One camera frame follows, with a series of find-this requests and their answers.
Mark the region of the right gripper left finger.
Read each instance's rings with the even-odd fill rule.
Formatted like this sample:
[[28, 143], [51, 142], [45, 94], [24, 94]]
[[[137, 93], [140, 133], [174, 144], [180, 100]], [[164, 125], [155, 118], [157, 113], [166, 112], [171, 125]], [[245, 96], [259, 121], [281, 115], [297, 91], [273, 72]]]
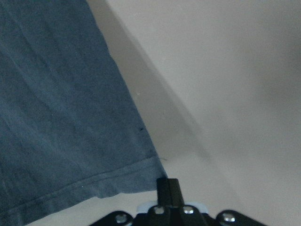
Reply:
[[167, 178], [157, 179], [157, 197], [159, 206], [171, 206], [170, 189]]

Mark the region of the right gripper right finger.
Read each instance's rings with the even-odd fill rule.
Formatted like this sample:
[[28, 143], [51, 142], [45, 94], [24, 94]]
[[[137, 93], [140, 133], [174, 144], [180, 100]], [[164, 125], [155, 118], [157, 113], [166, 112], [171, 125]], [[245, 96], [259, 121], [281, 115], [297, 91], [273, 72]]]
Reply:
[[184, 205], [184, 199], [182, 196], [181, 188], [178, 179], [168, 179], [168, 206], [173, 208], [179, 208]]

